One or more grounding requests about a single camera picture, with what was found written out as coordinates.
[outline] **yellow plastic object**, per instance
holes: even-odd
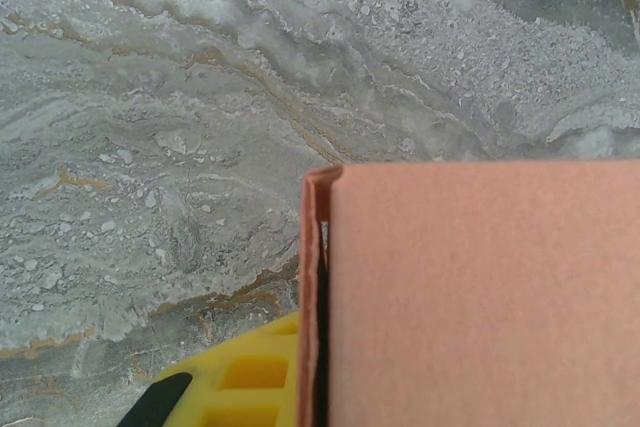
[[[298,314],[290,314],[175,364],[193,376],[164,427],[293,427]]]

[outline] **gray marble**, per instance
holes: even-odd
[[[637,12],[0,0],[0,426],[114,425],[293,311],[309,169],[636,156]]]

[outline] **box flap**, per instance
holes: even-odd
[[[342,166],[308,173],[300,206],[300,325],[298,332],[298,427],[326,425],[328,329],[327,259],[321,223],[329,222],[331,184]]]
[[[639,162],[355,165],[304,192],[300,393],[320,294],[328,425],[640,425]]]

